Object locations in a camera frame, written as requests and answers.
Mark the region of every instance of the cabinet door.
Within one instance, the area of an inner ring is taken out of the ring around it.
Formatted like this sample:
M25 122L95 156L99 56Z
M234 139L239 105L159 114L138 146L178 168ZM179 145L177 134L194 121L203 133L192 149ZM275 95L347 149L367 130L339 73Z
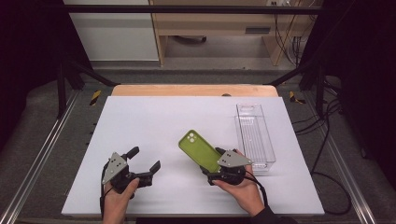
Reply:
M65 4L148 5L145 0L64 0ZM91 61L158 61L149 13L71 13Z

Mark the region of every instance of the smartphone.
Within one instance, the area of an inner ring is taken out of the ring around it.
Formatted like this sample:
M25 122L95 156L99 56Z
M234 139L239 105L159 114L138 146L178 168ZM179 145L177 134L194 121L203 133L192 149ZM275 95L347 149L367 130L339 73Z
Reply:
M178 146L195 163L210 173L219 170L218 160L221 155L195 130L189 130L178 142Z

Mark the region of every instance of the white table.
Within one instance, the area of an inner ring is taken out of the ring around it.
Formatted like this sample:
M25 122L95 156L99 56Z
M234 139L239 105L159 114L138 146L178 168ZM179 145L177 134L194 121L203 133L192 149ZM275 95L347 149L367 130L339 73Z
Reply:
M153 186L139 189L130 201L129 217L247 216L231 195L209 186L199 167L177 146L194 129L214 147L237 147L238 103L262 105L276 163L267 175L257 177L272 210L279 215L323 215L282 98L220 96L108 97L62 214L100 216L104 164L113 151L123 154L138 146L140 152L128 161L131 171L146 172L157 160L162 168Z

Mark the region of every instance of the clear plastic container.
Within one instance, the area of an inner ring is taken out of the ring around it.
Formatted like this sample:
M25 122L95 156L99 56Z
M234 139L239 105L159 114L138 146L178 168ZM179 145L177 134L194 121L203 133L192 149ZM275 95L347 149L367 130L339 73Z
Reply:
M239 149L253 161L255 175L265 174L276 161L271 139L259 104L236 105L236 133Z

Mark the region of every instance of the person's hand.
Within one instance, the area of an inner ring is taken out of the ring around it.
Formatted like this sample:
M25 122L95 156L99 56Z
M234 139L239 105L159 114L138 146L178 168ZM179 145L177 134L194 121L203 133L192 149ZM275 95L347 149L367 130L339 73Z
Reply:
M105 192L108 192L108 194L105 197L105 212L103 217L104 224L123 223L128 202L136 191L138 184L139 178L134 179L129 183L128 187L126 187L122 194L118 194L114 189L112 189L110 182L105 184Z
M245 169L247 170L246 176L252 177L248 172L253 174L253 170L251 165L246 165ZM221 180L213 180L215 185L219 186L221 189L227 191L238 202L239 206L242 209L247 211L251 217L256 216L260 213L262 209L265 208L262 198L259 193L259 189L257 184L248 179L244 179L242 183L239 185L230 185Z

